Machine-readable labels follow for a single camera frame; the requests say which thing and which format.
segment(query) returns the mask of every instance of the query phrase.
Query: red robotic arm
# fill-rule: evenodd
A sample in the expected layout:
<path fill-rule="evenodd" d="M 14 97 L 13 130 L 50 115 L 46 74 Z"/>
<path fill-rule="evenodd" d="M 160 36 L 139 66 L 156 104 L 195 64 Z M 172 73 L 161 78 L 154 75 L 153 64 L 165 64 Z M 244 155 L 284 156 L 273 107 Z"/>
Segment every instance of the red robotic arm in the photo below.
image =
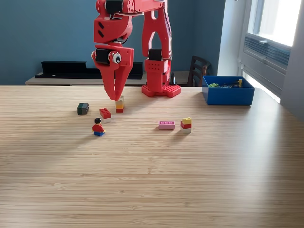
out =
<path fill-rule="evenodd" d="M 170 85 L 171 28 L 167 12 L 167 0 L 97 0 L 100 13 L 94 23 L 96 45 L 92 59 L 100 70 L 104 88 L 112 100 L 118 100 L 133 67 L 134 49 L 124 48 L 122 41 L 132 32 L 132 18 L 145 16 L 142 33 L 142 52 L 145 57 L 147 85 L 142 92 L 147 96 L 167 95 L 173 97 L 181 92 L 178 85 Z M 159 34 L 162 49 L 152 49 L 152 39 Z"/>

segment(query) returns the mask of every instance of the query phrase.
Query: blue box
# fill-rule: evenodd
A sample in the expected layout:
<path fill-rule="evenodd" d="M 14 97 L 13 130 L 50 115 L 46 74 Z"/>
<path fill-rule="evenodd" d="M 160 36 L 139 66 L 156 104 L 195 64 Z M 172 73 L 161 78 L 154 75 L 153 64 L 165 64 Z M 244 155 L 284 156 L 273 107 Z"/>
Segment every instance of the blue box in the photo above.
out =
<path fill-rule="evenodd" d="M 212 83 L 223 86 L 242 79 L 242 88 L 209 88 Z M 203 94 L 209 105 L 252 105 L 254 87 L 241 76 L 204 76 Z"/>

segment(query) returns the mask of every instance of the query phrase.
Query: chair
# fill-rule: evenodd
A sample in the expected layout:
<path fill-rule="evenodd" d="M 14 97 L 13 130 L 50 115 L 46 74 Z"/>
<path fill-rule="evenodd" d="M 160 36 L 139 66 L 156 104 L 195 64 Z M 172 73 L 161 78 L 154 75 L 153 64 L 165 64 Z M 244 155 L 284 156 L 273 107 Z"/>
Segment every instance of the chair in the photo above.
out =
<path fill-rule="evenodd" d="M 188 87 L 193 87 L 193 80 L 195 82 L 195 87 L 202 87 L 203 85 L 203 76 L 209 74 L 209 68 L 211 63 L 204 60 L 201 57 L 193 56 L 191 61 L 191 67 L 188 77 Z"/>

